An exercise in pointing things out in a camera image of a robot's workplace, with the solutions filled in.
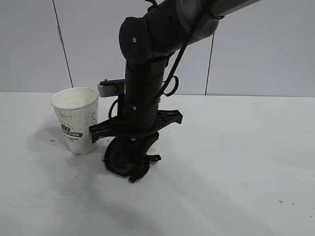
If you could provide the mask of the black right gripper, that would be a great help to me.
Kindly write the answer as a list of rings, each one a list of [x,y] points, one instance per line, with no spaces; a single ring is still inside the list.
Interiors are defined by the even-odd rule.
[[[158,131],[172,123],[182,123],[183,115],[178,110],[159,110],[158,103],[129,107],[125,80],[101,81],[97,88],[101,97],[117,98],[110,106],[108,119],[89,127],[93,143],[102,138],[115,137],[106,148],[105,159],[122,150],[122,137],[142,138],[142,154],[146,155],[158,140]]]

